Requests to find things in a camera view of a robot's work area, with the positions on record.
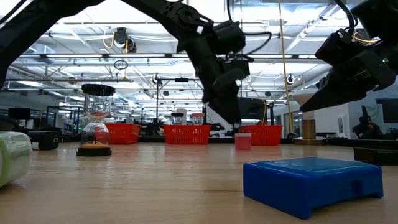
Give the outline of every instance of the blue plastic case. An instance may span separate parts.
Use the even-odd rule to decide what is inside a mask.
[[[301,219],[314,208],[352,198],[383,197],[379,166],[316,157],[243,165],[243,193]]]

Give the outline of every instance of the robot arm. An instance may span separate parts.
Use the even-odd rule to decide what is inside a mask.
[[[33,0],[0,29],[0,87],[8,66],[24,53],[59,19],[72,16],[104,0]],[[246,44],[239,24],[213,21],[194,8],[166,0],[123,0],[130,6],[159,21],[178,39],[177,51],[186,51],[203,84],[203,102],[229,123],[240,122],[235,80],[246,77],[239,66],[219,59],[219,54],[239,52]]]
[[[349,13],[361,21],[370,38],[379,37],[380,41],[364,45],[350,31],[332,33],[315,56],[333,68],[300,108],[303,112],[361,100],[368,91],[383,90],[396,80],[398,38],[389,26],[397,21],[398,0],[367,0]]]

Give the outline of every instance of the green roll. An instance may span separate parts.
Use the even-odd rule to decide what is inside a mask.
[[[26,175],[32,143],[24,133],[0,131],[0,187]]]

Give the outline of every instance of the hourglass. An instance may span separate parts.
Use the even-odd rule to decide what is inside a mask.
[[[84,84],[81,86],[85,94],[85,116],[90,123],[81,133],[81,145],[78,156],[109,156],[109,131],[103,120],[111,113],[112,96],[115,88],[99,84]]]

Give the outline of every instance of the red basket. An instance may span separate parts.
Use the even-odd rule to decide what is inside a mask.
[[[239,127],[240,133],[251,133],[252,146],[278,146],[282,135],[281,125],[248,125]]]
[[[163,125],[167,144],[207,144],[210,125]]]
[[[132,144],[138,142],[140,125],[105,124],[109,130],[110,144]]]

